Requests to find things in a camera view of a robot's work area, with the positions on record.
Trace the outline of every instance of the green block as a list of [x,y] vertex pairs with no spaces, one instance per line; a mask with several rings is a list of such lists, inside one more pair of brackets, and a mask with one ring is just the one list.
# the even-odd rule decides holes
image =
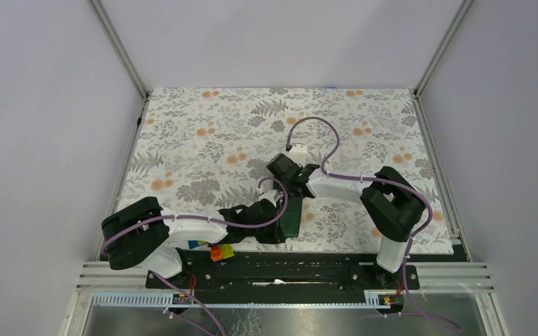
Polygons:
[[286,238],[297,237],[300,233],[302,219],[302,197],[288,197],[288,206],[284,215],[278,220]]

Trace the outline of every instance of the table surface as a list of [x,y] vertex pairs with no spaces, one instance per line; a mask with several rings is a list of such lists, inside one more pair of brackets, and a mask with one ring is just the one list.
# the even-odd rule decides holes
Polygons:
[[[265,165],[284,150],[291,125],[308,116],[326,118],[340,134],[329,170],[368,176],[391,166],[432,203],[434,220],[415,238],[412,253],[453,252],[408,90],[155,89],[119,209],[146,196],[156,196],[165,209],[206,214],[249,205],[257,181],[270,176]],[[309,163],[319,163],[335,144],[332,131],[315,120],[300,124],[292,140],[306,144]],[[267,245],[249,237],[233,247],[375,253],[380,237],[362,205],[305,199],[298,238]]]

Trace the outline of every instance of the white wall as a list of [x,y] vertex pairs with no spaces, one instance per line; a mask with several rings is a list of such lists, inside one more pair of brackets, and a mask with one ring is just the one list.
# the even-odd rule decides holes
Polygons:
[[475,1],[424,95],[511,335],[538,335],[538,1]]
[[55,335],[139,98],[87,1],[0,1],[0,335]]
[[461,0],[103,2],[150,88],[412,88]]

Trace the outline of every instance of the black mounting plate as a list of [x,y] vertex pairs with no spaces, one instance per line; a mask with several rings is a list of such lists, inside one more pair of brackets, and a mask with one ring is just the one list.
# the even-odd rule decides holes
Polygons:
[[[399,271],[395,274],[396,281],[383,284],[374,277],[374,272],[380,272],[378,267],[345,261],[275,262],[249,258],[215,263],[199,260],[183,265],[183,270],[169,281],[180,288],[189,288],[189,276],[194,275],[197,298],[209,304],[365,303],[364,290],[395,291],[401,279]],[[276,279],[287,284],[271,284]],[[407,266],[407,283],[410,290],[420,287],[416,269],[411,265]],[[146,288],[166,289],[167,286],[148,276]]]

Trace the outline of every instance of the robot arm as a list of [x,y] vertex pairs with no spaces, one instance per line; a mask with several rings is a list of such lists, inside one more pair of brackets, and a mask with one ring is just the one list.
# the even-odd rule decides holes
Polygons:
[[[395,273],[403,262],[411,230],[425,209],[422,202],[410,192],[388,184],[327,176],[317,164],[302,167],[307,156],[305,146],[295,144],[286,155],[280,153],[271,160],[267,168],[285,185],[289,195],[332,197],[363,204],[382,233],[377,264]],[[411,186],[391,167],[383,167],[376,176]],[[165,242],[201,240],[210,244],[232,244],[245,237],[255,237],[264,244],[284,242],[278,225],[258,226],[277,216],[281,198],[277,190],[269,190],[261,193],[251,206],[234,206],[207,215],[163,210],[155,197],[146,197],[102,222],[105,240],[113,241],[106,247],[110,266],[113,270],[143,267],[170,278],[180,273],[182,262],[179,252],[164,245]],[[153,221],[112,239],[140,221],[159,216],[168,219]],[[227,226],[224,221],[240,227]],[[247,227],[249,225],[256,227],[253,230]]]
[[[317,164],[303,166],[308,156],[306,153],[304,145],[294,144],[287,154],[276,156],[268,169],[284,182],[289,193],[363,204],[382,233],[376,262],[386,271],[395,273],[403,262],[410,233],[425,210],[424,204],[412,193],[389,184],[341,179],[327,176]],[[391,167],[383,167],[376,177],[412,188]]]

